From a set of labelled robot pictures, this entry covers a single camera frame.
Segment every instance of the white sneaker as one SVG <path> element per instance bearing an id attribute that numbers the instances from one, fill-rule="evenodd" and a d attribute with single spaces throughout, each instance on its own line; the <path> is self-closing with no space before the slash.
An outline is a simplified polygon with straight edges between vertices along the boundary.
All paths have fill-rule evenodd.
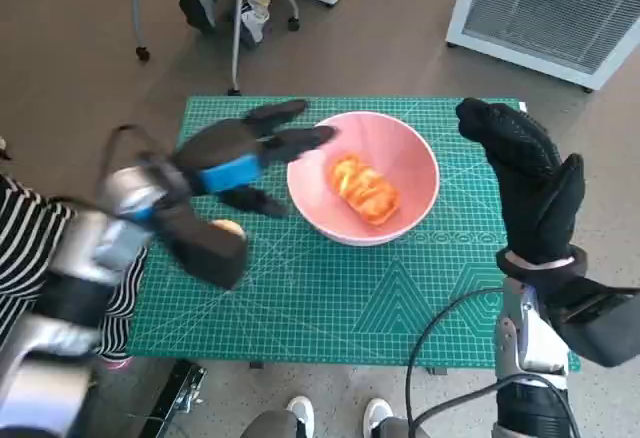
<path id="1" fill-rule="evenodd" d="M 364 438 L 371 438 L 371 431 L 380 425 L 385 419 L 393 416 L 391 405 L 381 398 L 374 398 L 364 410 L 362 420 L 362 433 Z"/>
<path id="2" fill-rule="evenodd" d="M 216 0 L 180 0 L 179 5 L 190 26 L 203 33 L 213 31 Z"/>
<path id="3" fill-rule="evenodd" d="M 287 405 L 287 410 L 296 415 L 296 418 L 304 423 L 307 438 L 313 438 L 313 430 L 316 426 L 313 405 L 306 396 L 296 396 Z"/>
<path id="4" fill-rule="evenodd" d="M 249 49 L 257 48 L 264 38 L 262 29 L 265 23 L 269 21 L 269 14 L 259 15 L 249 3 L 245 3 L 242 5 L 240 19 L 242 20 L 242 26 L 240 27 L 242 44 Z"/>

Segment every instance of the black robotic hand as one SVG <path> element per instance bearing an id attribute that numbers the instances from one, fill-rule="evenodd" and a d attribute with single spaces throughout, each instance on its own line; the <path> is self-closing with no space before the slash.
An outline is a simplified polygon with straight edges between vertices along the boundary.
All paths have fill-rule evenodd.
<path id="1" fill-rule="evenodd" d="M 225 289 L 238 282 L 247 261 L 246 237 L 202 220 L 188 199 L 214 194 L 241 211 L 283 216 L 283 205 L 249 184 L 272 163 L 293 161 L 333 138 L 336 131 L 328 126 L 276 129 L 306 107 L 306 101 L 294 100 L 255 108 L 242 119 L 219 121 L 203 129 L 171 155 L 169 161 L 187 186 L 174 187 L 178 191 L 167 193 L 155 205 L 152 223 L 187 273 Z M 164 177 L 163 188 L 172 188 L 170 172 L 156 175 Z"/>
<path id="2" fill-rule="evenodd" d="M 293 161 L 326 143 L 336 133 L 329 126 L 278 131 L 307 107 L 305 100 L 265 105 L 242 119 L 205 128 L 187 141 L 171 161 L 187 177 L 194 195 L 215 193 L 226 205 L 280 217 L 284 207 L 248 184 L 274 162 Z"/>
<path id="3" fill-rule="evenodd" d="M 562 162 L 546 130 L 507 105 L 467 98 L 456 114 L 460 134 L 484 147 L 498 178 L 509 249 L 532 264 L 571 256 L 585 193 L 582 157 Z"/>

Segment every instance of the vent grille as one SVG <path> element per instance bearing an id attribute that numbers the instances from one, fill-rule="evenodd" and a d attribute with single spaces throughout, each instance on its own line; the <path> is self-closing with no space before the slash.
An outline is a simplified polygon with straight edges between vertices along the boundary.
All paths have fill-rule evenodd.
<path id="1" fill-rule="evenodd" d="M 474 0 L 464 33 L 593 74 L 640 17 L 640 0 Z"/>

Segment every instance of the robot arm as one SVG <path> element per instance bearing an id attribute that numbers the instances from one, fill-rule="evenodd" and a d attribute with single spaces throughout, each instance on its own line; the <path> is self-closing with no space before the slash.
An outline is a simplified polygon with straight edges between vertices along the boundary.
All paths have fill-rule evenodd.
<path id="1" fill-rule="evenodd" d="M 635 289 L 585 278 L 586 253 L 571 246 L 585 193 L 583 161 L 564 162 L 546 130 L 502 104 L 466 99 L 460 133 L 480 143 L 498 178 L 508 248 L 497 255 L 504 282 L 496 323 L 498 380 L 527 373 L 567 401 L 569 350 L 602 366 L 640 353 L 627 331 L 640 319 Z M 568 438 L 570 421 L 547 385 L 523 377 L 498 391 L 496 438 Z"/>
<path id="2" fill-rule="evenodd" d="M 70 432 L 108 301 L 152 234 L 196 278 L 226 289 L 238 282 L 247 241 L 200 220 L 189 199 L 215 194 L 240 210 L 282 216 L 282 205 L 248 184 L 270 164 L 295 160 L 333 137 L 330 127 L 276 130 L 305 108 L 301 100 L 257 108 L 205 128 L 169 157 L 147 151 L 138 165 L 105 177 L 102 210 L 80 211 L 68 223 L 33 310 L 0 350 L 3 436 Z"/>

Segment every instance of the wire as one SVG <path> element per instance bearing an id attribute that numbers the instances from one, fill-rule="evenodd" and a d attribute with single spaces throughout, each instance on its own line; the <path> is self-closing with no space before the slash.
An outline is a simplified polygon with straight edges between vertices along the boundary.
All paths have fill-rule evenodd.
<path id="1" fill-rule="evenodd" d="M 509 375 L 506 378 L 498 380 L 493 385 L 489 385 L 485 388 L 472 391 L 471 393 L 467 393 L 466 395 L 458 396 L 449 401 L 445 401 L 444 403 L 440 403 L 439 405 L 429 408 L 424 413 L 421 413 L 415 419 L 415 421 L 410 424 L 409 436 L 414 438 L 416 436 L 416 430 L 418 429 L 418 427 L 422 423 L 427 421 L 429 418 L 432 418 L 438 413 L 442 413 L 443 411 L 453 408 L 454 406 L 462 405 L 469 401 L 475 400 L 476 398 L 481 398 L 485 395 L 488 395 L 489 393 L 498 391 L 504 388 L 505 386 L 510 385 L 511 383 L 514 383 L 519 380 L 524 380 L 524 379 L 531 380 L 531 381 L 538 381 L 540 383 L 544 383 L 549 387 L 551 392 L 555 395 L 555 397 L 558 399 L 558 401 L 562 405 L 562 408 L 564 409 L 564 412 L 567 415 L 567 419 L 569 420 L 569 425 L 571 426 L 571 432 L 573 433 L 574 438 L 580 438 L 580 430 L 578 429 L 578 424 L 576 423 L 576 419 L 573 416 L 573 412 L 571 411 L 571 407 L 569 406 L 569 403 L 567 403 L 567 400 L 564 398 L 564 396 L 562 396 L 562 393 L 560 392 L 560 390 L 546 378 L 539 375 L 534 375 L 532 373 L 517 373 L 515 375 Z"/>
<path id="2" fill-rule="evenodd" d="M 469 298 L 472 298 L 474 296 L 485 295 L 489 293 L 502 293 L 502 288 L 496 287 L 496 288 L 485 288 L 483 290 L 476 290 L 476 291 L 472 291 L 470 293 L 464 294 L 462 296 L 459 296 L 458 298 L 453 300 L 443 310 L 441 310 L 435 316 L 435 318 L 433 318 L 433 320 L 431 320 L 431 322 L 427 325 L 425 330 L 422 332 L 422 335 L 418 339 L 418 342 L 416 343 L 415 347 L 413 348 L 413 351 L 411 352 L 411 357 L 409 358 L 409 365 L 407 366 L 407 376 L 405 380 L 405 390 L 404 390 L 405 401 L 407 406 L 407 421 L 409 424 L 409 438 L 415 438 L 417 429 L 420 427 L 420 425 L 422 425 L 422 423 L 424 423 L 429 418 L 439 413 L 442 413 L 443 411 L 446 411 L 450 408 L 453 408 L 455 406 L 462 405 L 469 401 L 475 400 L 476 398 L 480 398 L 494 391 L 498 391 L 504 388 L 505 386 L 519 380 L 531 380 L 531 381 L 538 381 L 540 383 L 544 383 L 551 390 L 551 392 L 555 395 L 555 397 L 558 399 L 558 401 L 562 405 L 562 408 L 567 416 L 567 419 L 569 420 L 569 425 L 571 427 L 571 432 L 573 433 L 574 438 L 581 438 L 580 430 L 578 428 L 578 424 L 576 423 L 575 416 L 573 416 L 571 407 L 569 406 L 569 403 L 567 403 L 567 400 L 564 398 L 564 396 L 562 396 L 562 393 L 560 392 L 560 390 L 546 378 L 539 375 L 532 374 L 532 373 L 518 373 L 515 375 L 510 375 L 506 378 L 502 378 L 501 380 L 498 380 L 496 383 L 489 385 L 485 388 L 481 388 L 480 390 L 467 393 L 466 395 L 458 396 L 449 401 L 445 401 L 444 403 L 440 403 L 439 405 L 429 408 L 424 413 L 421 413 L 415 420 L 413 419 L 413 416 L 411 413 L 411 374 L 413 372 L 413 368 L 415 367 L 415 362 L 418 358 L 418 355 L 420 354 L 420 351 L 422 350 L 422 346 L 424 345 L 424 342 L 426 341 L 427 337 L 431 334 L 431 332 L 438 325 L 438 323 L 440 323 L 442 319 L 447 314 L 449 314 L 449 312 L 453 311 L 455 308 L 460 306 L 460 304 L 462 304 L 463 302 L 467 301 Z"/>
<path id="3" fill-rule="evenodd" d="M 122 408 L 120 408 L 119 406 L 115 405 L 111 400 L 105 398 L 100 393 L 96 393 L 96 396 L 98 398 L 100 398 L 102 401 L 104 401 L 111 408 L 113 408 L 115 411 L 117 411 L 118 413 L 120 413 L 120 414 L 122 414 L 122 415 L 124 415 L 124 416 L 126 416 L 128 418 L 138 418 L 138 419 L 145 419 L 145 420 L 151 420 L 151 421 L 159 421 L 162 424 L 174 426 L 180 432 L 180 434 L 182 434 L 182 436 L 184 438 L 191 438 L 189 436 L 189 434 L 184 430 L 184 428 L 182 426 L 180 426 L 179 424 L 175 423 L 173 420 L 169 420 L 169 419 L 166 419 L 166 418 L 160 418 L 159 416 L 142 415 L 142 414 L 139 415 L 137 413 L 129 413 L 128 411 L 124 411 Z"/>
<path id="4" fill-rule="evenodd" d="M 111 161 L 113 160 L 113 155 L 115 154 L 118 141 L 120 140 L 122 133 L 124 133 L 125 131 L 131 132 L 136 135 L 140 141 L 146 143 L 149 149 L 157 155 L 167 157 L 167 152 L 164 150 L 162 145 L 160 145 L 160 143 L 153 139 L 151 135 L 149 135 L 149 133 L 147 133 L 146 130 L 141 126 L 130 123 L 114 128 L 113 130 L 111 130 L 109 138 L 107 138 L 104 148 L 102 149 L 100 167 L 98 168 L 98 178 L 96 179 L 95 183 L 96 196 L 99 196 L 102 183 L 104 182 L 105 178 L 107 177 L 107 173 L 109 172 L 109 167 L 111 166 Z"/>
<path id="5" fill-rule="evenodd" d="M 407 405 L 407 421 L 409 422 L 409 425 L 411 425 L 411 423 L 413 422 L 413 414 L 411 413 L 411 374 L 413 373 L 413 368 L 415 367 L 416 360 L 418 359 L 418 355 L 420 354 L 420 351 L 422 350 L 422 346 L 424 345 L 424 342 L 427 340 L 427 337 L 431 334 L 431 332 L 438 325 L 438 323 L 440 323 L 442 319 L 447 314 L 449 314 L 449 312 L 453 311 L 458 306 L 460 306 L 460 304 L 462 304 L 463 302 L 465 302 L 466 300 L 474 296 L 486 295 L 489 293 L 502 293 L 502 288 L 500 287 L 485 288 L 484 290 L 476 290 L 470 293 L 466 293 L 462 296 L 459 296 L 458 298 L 453 300 L 451 303 L 449 303 L 445 308 L 443 308 L 440 311 L 440 313 L 438 313 L 433 318 L 433 320 L 431 320 L 431 322 L 427 325 L 427 327 L 422 332 L 422 335 L 418 339 L 418 342 L 413 347 L 413 351 L 411 352 L 411 356 L 409 358 L 409 365 L 407 366 L 407 376 L 405 378 L 405 383 L 404 383 L 404 399 Z"/>

